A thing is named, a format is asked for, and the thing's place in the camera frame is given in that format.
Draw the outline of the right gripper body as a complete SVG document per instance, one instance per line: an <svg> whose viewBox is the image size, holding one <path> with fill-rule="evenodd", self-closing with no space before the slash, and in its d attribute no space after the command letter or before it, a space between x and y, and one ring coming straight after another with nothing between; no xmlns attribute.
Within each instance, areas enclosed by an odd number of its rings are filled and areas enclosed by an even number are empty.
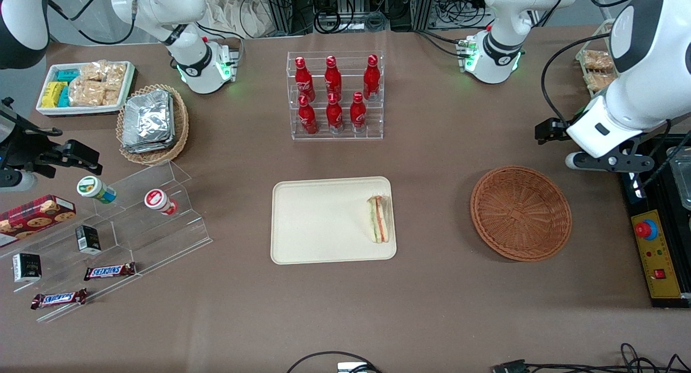
<svg viewBox="0 0 691 373"><path fill-rule="evenodd" d="M12 98L2 99L2 168L15 171L40 172L41 156L51 152L55 143L50 133L17 114L12 108Z"/></svg>

